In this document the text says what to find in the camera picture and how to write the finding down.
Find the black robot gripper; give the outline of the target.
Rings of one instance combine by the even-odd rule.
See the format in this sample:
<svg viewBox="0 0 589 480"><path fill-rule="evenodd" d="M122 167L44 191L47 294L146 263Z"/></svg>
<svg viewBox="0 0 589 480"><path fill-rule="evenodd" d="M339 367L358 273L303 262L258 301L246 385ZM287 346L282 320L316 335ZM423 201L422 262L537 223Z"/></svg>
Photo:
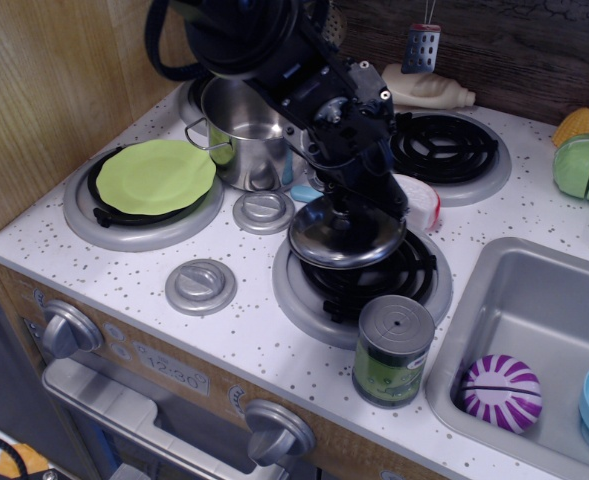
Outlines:
<svg viewBox="0 0 589 480"><path fill-rule="evenodd" d="M366 61L340 59L313 30L292 30L249 85L316 145L316 165L343 168L344 187L396 220L408 210L394 179L389 139L391 94ZM346 215L347 192L322 170L314 170L319 200L314 215Z"/></svg>

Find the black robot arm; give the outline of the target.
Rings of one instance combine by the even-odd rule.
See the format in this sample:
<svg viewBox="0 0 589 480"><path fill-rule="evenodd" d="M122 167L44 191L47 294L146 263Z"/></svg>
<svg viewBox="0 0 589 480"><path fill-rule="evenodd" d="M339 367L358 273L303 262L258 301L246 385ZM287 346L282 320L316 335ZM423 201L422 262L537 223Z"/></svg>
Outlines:
<svg viewBox="0 0 589 480"><path fill-rule="evenodd" d="M145 49L169 80L213 74L245 82L307 133L308 161L323 183L402 219L407 197L392 176L391 94L372 66L340 59L323 38L328 8L321 2L308 14L301 1L154 1ZM183 19L193 64L171 67L160 59L168 10Z"/></svg>

